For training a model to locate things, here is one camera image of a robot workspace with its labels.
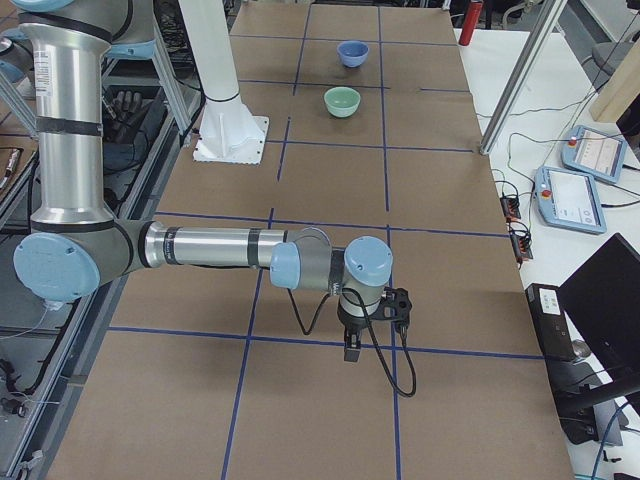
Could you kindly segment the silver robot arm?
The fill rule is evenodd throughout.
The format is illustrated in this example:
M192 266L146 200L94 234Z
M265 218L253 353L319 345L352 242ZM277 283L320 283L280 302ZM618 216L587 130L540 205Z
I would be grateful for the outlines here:
M406 296L388 285L393 256L364 236L334 247L316 228L300 231L166 227L121 220L103 197L102 72L111 51L149 57L149 1L22 1L19 21L33 47L41 204L17 246L19 280L35 295L71 302L144 268L190 265L260 269L274 286L339 299L344 357L358 358L374 321L399 322Z

